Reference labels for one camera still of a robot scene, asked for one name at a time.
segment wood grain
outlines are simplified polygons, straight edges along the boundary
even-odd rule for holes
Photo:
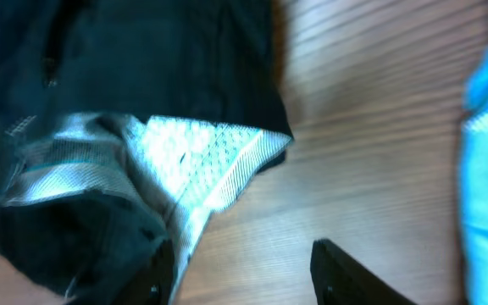
[[[280,82],[297,142],[215,215],[177,304],[315,304],[328,237],[419,304],[465,303],[456,162],[486,0],[282,0]],[[56,304],[0,258],[0,304]]]

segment wooden floor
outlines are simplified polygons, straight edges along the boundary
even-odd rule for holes
[[[419,304],[464,303],[456,163],[486,0],[284,0],[277,69],[296,143],[215,215],[185,304],[315,304],[328,237]],[[0,305],[58,304],[0,259]]]

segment brown wooden surface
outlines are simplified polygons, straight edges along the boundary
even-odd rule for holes
[[[485,0],[285,0],[277,75],[297,142],[215,215],[178,304],[315,304],[328,237],[419,304],[464,302],[456,159]],[[0,305],[58,304],[0,259]]]

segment wooden table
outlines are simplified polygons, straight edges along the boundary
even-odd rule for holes
[[[328,237],[419,304],[459,304],[464,83],[485,0],[284,0],[277,68],[297,142],[215,215],[177,304],[315,304]],[[59,304],[0,258],[0,305]]]

